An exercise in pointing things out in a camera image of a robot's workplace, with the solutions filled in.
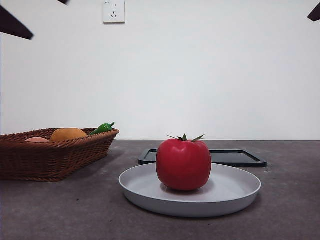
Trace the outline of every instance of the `green chili pepper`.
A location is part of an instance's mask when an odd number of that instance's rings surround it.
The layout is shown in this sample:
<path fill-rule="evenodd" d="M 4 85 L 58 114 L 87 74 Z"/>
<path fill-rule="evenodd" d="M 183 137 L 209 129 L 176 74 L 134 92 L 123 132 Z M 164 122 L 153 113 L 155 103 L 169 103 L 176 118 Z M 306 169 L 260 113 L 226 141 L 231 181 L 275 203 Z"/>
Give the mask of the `green chili pepper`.
<path fill-rule="evenodd" d="M 114 125 L 115 123 L 111 123 L 111 124 L 108 124 L 108 123 L 104 123 L 102 125 L 100 125 L 96 130 L 94 130 L 93 132 L 91 132 L 89 135 L 94 135 L 94 134 L 101 134 L 101 133 L 105 133 L 105 132 L 109 132 L 112 130 L 112 126 Z"/>

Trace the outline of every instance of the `wicker basket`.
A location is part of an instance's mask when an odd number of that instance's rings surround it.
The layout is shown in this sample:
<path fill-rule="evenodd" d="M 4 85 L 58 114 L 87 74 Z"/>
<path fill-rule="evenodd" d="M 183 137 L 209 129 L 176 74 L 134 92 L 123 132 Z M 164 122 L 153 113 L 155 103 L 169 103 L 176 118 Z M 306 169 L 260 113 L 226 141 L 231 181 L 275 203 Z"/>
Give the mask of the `wicker basket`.
<path fill-rule="evenodd" d="M 0 136 L 0 179 L 58 182 L 107 156 L 117 129 L 88 137 L 57 142 L 26 142 L 33 137 L 50 139 L 58 128 Z M 95 128 L 82 129 L 86 134 Z"/>

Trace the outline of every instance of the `red tomato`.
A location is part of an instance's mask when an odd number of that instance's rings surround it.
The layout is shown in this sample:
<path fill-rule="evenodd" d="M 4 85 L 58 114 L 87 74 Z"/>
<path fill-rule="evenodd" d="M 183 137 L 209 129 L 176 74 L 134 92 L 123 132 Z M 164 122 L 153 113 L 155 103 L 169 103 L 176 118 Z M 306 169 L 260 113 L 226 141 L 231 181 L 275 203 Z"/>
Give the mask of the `red tomato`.
<path fill-rule="evenodd" d="M 209 179 L 211 155 L 203 141 L 168 139 L 156 154 L 156 173 L 169 188 L 191 191 L 201 188 Z"/>

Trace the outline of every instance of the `wall socket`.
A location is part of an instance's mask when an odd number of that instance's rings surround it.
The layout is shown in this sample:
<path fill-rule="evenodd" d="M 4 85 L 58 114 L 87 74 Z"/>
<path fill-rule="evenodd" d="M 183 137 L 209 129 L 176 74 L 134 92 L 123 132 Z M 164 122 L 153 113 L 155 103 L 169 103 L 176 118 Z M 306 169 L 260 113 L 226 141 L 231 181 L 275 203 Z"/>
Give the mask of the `wall socket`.
<path fill-rule="evenodd" d="M 103 2 L 103 23 L 125 23 L 125 0 L 105 0 Z"/>

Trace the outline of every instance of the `toy vegetable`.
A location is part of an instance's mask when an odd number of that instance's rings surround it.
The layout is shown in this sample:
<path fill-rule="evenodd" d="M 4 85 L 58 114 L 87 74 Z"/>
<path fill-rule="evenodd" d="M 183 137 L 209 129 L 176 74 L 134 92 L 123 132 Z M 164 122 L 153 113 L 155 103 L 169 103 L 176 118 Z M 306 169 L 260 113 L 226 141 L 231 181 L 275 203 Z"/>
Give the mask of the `toy vegetable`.
<path fill-rule="evenodd" d="M 87 134 L 78 128 L 60 128 L 55 130 L 50 138 L 50 141 L 58 142 L 65 140 L 72 140 L 78 138 L 85 138 Z"/>
<path fill-rule="evenodd" d="M 94 134 L 101 134 L 101 133 L 105 133 L 105 132 L 109 132 L 112 130 L 112 126 L 114 125 L 115 123 L 111 123 L 111 124 L 108 124 L 108 123 L 104 123 L 102 125 L 100 125 L 96 130 L 94 130 L 93 132 L 91 132 L 89 135 L 94 135 Z"/>
<path fill-rule="evenodd" d="M 175 190 L 191 191 L 208 182 L 211 155 L 207 145 L 200 141 L 202 137 L 187 140 L 187 136 L 183 135 L 160 144 L 156 154 L 156 173 L 164 185 Z"/>

